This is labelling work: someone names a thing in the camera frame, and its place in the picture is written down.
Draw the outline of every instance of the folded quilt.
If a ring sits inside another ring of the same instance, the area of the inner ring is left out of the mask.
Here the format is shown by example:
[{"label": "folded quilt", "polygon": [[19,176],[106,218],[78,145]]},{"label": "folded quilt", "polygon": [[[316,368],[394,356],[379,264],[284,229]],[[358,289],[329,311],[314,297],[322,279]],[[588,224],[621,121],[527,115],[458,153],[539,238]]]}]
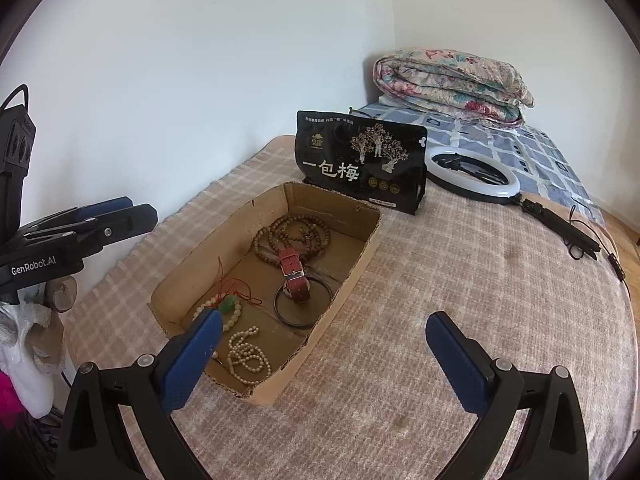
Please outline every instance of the folded quilt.
[{"label": "folded quilt", "polygon": [[373,69],[381,104],[514,128],[533,96],[510,64],[456,50],[400,49]]}]

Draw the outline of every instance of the metal rivet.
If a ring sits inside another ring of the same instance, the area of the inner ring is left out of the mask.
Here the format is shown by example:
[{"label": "metal rivet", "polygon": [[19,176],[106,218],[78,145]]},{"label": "metal rivet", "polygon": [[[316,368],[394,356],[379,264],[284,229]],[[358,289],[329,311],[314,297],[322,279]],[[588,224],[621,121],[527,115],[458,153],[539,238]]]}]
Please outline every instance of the metal rivet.
[{"label": "metal rivet", "polygon": [[498,370],[502,370],[503,372],[508,372],[509,370],[511,370],[511,367],[513,367],[513,365],[511,364],[511,361],[509,361],[508,359],[505,359],[504,357],[500,357],[499,359],[496,359],[495,366],[496,368],[498,368]]},{"label": "metal rivet", "polygon": [[79,371],[81,374],[87,374],[87,373],[89,373],[89,372],[90,372],[91,370],[93,370],[93,369],[94,369],[94,364],[93,364],[91,361],[87,361],[87,362],[82,363],[82,364],[80,365],[80,367],[78,368],[78,371]]},{"label": "metal rivet", "polygon": [[154,357],[151,354],[142,354],[136,362],[138,366],[151,366],[154,362]]},{"label": "metal rivet", "polygon": [[556,375],[558,377],[562,377],[563,379],[566,379],[569,376],[569,370],[567,370],[563,366],[557,366],[556,367]]}]

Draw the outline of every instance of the wall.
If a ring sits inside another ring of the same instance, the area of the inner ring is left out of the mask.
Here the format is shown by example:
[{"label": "wall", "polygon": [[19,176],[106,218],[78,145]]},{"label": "wall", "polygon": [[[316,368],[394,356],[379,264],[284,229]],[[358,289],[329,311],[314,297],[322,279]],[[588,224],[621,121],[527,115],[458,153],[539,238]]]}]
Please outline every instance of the wall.
[{"label": "wall", "polygon": [[[161,218],[299,109],[366,103],[391,0],[45,0],[0,67],[38,131],[22,221],[128,195]],[[81,294],[133,245],[86,261]]]},{"label": "wall", "polygon": [[593,199],[640,230],[640,56],[603,0],[393,0],[396,46],[510,62]]}]

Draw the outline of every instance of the blue bedsheet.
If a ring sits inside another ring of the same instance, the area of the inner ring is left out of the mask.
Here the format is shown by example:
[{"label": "blue bedsheet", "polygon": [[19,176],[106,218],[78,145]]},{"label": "blue bedsheet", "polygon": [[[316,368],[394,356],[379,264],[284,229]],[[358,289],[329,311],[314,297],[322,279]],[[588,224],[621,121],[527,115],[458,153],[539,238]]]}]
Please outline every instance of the blue bedsheet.
[{"label": "blue bedsheet", "polygon": [[434,112],[393,108],[380,104],[360,109],[370,116],[396,123],[420,124],[428,131],[427,146],[453,146],[482,153],[511,168],[523,191],[548,198],[604,225],[602,213],[591,201],[578,176],[544,132],[524,124],[496,130]]}]

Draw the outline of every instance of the blue pad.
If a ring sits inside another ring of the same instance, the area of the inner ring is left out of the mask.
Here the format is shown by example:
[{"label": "blue pad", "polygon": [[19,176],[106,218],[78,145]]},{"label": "blue pad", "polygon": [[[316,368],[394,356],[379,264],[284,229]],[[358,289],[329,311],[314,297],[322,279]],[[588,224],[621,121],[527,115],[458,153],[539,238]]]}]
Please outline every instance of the blue pad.
[{"label": "blue pad", "polygon": [[167,415],[173,410],[180,410],[187,403],[204,367],[222,339],[222,316],[213,308],[207,310],[210,312],[206,318],[164,374],[160,401]]},{"label": "blue pad", "polygon": [[[486,380],[462,344],[447,327],[439,312],[429,316],[425,332],[427,344],[447,376],[462,407],[466,412],[483,416],[488,407]],[[465,338],[460,330],[458,330],[458,337]]]},{"label": "blue pad", "polygon": [[74,219],[76,222],[83,222],[87,218],[93,218],[113,211],[119,211],[120,209],[126,209],[127,207],[133,207],[133,202],[128,196],[121,196],[120,198],[113,198],[112,200],[106,200],[105,202],[98,202],[97,204],[79,207],[74,214]]}]

